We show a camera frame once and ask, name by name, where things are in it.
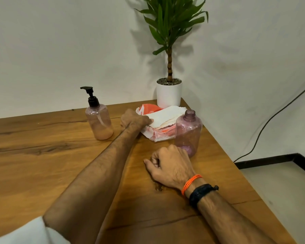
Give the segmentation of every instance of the hand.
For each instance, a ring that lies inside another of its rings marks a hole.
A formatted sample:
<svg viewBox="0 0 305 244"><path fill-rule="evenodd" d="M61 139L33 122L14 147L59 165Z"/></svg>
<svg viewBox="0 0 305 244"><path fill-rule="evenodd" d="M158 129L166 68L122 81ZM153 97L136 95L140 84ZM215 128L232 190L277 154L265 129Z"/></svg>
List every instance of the hand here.
<svg viewBox="0 0 305 244"><path fill-rule="evenodd" d="M121 126L126 128L130 124L134 124L140 129L153 123L153 119L149 119L146 115L138 115L134 110L127 109L126 112L121 116Z"/></svg>
<svg viewBox="0 0 305 244"><path fill-rule="evenodd" d="M160 148L144 163L155 181L179 190L195 175L187 152L175 145Z"/></svg>

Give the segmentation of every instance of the black pump dispenser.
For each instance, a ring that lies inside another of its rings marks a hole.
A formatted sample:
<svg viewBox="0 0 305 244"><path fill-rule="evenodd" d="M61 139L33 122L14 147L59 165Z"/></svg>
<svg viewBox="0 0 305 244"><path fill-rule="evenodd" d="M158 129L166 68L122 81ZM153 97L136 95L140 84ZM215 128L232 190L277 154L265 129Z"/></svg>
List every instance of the black pump dispenser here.
<svg viewBox="0 0 305 244"><path fill-rule="evenodd" d="M80 89L85 89L86 92L90 95L90 97L88 98L88 103L89 103L89 106L91 108L97 108L99 106L99 102L98 102L98 99L93 96L93 87L91 86L83 86L83 87L80 87Z"/></svg>

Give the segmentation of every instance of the white cloth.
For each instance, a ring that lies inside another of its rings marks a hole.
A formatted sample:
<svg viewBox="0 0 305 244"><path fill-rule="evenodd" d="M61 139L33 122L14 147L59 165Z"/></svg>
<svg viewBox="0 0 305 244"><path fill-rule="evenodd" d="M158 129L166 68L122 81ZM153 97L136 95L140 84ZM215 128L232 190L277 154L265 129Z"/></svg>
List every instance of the white cloth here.
<svg viewBox="0 0 305 244"><path fill-rule="evenodd" d="M43 218L38 217L0 237L0 244L70 244L70 242L54 229L46 227Z"/></svg>
<svg viewBox="0 0 305 244"><path fill-rule="evenodd" d="M185 107L169 106L166 109L146 114L146 116L148 116L150 119L154 119L154 122L150 124L150 127L159 130L164 127L174 125L176 123L176 119L179 116L184 115L185 111Z"/></svg>

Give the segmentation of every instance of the empty bottle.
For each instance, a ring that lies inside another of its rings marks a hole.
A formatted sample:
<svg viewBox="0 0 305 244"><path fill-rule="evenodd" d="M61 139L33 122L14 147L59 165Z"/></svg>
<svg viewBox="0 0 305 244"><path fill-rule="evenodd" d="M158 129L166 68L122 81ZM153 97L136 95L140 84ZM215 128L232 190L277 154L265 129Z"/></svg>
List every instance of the empty bottle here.
<svg viewBox="0 0 305 244"><path fill-rule="evenodd" d="M104 104L100 104L98 99L93 96L93 87L83 86L80 89L85 89L90 96L88 98L89 107L86 109L85 114L93 130L94 137L98 140L110 138L114 131L107 107Z"/></svg>
<svg viewBox="0 0 305 244"><path fill-rule="evenodd" d="M187 151L192 157L199 145L202 121L195 115L194 110L187 110L176 120L175 145Z"/></svg>

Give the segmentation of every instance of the plant stem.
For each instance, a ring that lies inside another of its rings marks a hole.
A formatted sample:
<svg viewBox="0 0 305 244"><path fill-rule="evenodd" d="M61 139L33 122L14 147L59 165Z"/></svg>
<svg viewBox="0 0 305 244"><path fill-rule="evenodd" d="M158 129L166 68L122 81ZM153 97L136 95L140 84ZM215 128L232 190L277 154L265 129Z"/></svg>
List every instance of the plant stem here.
<svg viewBox="0 0 305 244"><path fill-rule="evenodd" d="M168 48L166 50L167 56L168 56L168 64L167 64L167 69L168 69L168 76L167 76L167 81L171 82L173 77L173 70L172 70L172 47Z"/></svg>

